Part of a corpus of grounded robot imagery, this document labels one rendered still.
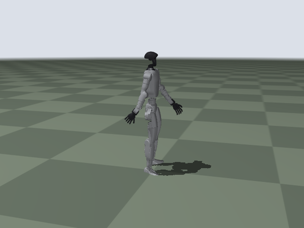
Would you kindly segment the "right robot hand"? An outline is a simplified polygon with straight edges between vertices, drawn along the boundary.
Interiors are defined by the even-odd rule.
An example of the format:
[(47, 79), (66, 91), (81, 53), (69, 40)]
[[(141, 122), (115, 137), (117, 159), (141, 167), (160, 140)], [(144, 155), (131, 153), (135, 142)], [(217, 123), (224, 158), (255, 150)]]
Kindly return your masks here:
[[(133, 109), (134, 110), (134, 109)], [(138, 111), (139, 112), (139, 111)], [(137, 112), (137, 114), (138, 114), (138, 112)], [(131, 114), (129, 114), (125, 119), (129, 119), (129, 121), (130, 121), (130, 123), (129, 123), (129, 121), (128, 121), (128, 119), (126, 120), (126, 122), (127, 123), (129, 123), (129, 124), (131, 124), (131, 122), (132, 122), (132, 120), (133, 120), (133, 123), (134, 123), (134, 121), (135, 121), (135, 116), (137, 115), (137, 114), (135, 114), (133, 111), (132, 111), (132, 113)]]

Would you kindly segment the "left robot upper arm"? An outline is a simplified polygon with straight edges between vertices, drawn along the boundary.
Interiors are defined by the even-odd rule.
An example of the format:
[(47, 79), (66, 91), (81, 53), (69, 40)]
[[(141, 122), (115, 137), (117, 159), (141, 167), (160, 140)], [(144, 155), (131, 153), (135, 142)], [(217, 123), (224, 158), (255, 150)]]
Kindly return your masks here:
[[(158, 69), (157, 69), (158, 70)], [(159, 70), (158, 70), (159, 72)], [(161, 85), (161, 79), (159, 80), (159, 91), (163, 91), (165, 89), (164, 85)]]

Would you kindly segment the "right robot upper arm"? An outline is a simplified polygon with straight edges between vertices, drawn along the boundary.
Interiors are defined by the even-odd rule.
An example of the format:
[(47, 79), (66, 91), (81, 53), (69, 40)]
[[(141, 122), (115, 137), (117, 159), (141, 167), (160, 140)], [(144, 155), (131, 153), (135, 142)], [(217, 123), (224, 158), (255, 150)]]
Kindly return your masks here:
[(145, 98), (147, 98), (149, 96), (148, 93), (146, 92), (146, 90), (148, 89), (148, 86), (149, 86), (149, 83), (150, 83), (151, 79), (152, 79), (152, 73), (147, 72), (143, 75), (143, 83), (142, 83), (141, 93), (145, 92), (147, 94)]

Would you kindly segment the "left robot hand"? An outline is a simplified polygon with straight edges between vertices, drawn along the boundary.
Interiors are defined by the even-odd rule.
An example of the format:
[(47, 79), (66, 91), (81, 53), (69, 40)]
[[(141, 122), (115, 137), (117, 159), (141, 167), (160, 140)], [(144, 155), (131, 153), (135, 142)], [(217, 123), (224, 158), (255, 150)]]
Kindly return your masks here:
[[(173, 99), (171, 99), (172, 101), (173, 101), (173, 103), (172, 104), (170, 104), (170, 105), (172, 105), (173, 106), (173, 109), (175, 110), (175, 112), (177, 113), (177, 115), (178, 115), (178, 113), (180, 114), (181, 112), (182, 112), (182, 106), (180, 105), (180, 104), (177, 104), (177, 103), (175, 103), (175, 101), (173, 100)], [(181, 107), (181, 108), (180, 108)], [(180, 112), (179, 112), (180, 111)]]

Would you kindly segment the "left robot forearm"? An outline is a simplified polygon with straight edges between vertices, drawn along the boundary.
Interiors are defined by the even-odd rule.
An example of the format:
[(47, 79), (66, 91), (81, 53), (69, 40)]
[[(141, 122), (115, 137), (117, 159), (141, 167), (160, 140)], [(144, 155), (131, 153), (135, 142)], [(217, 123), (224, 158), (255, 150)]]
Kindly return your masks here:
[(164, 89), (163, 91), (161, 91), (161, 94), (164, 96), (164, 98), (166, 99), (166, 101), (168, 101), (170, 104), (173, 103), (173, 101), (171, 100), (171, 96), (167, 93), (166, 89)]

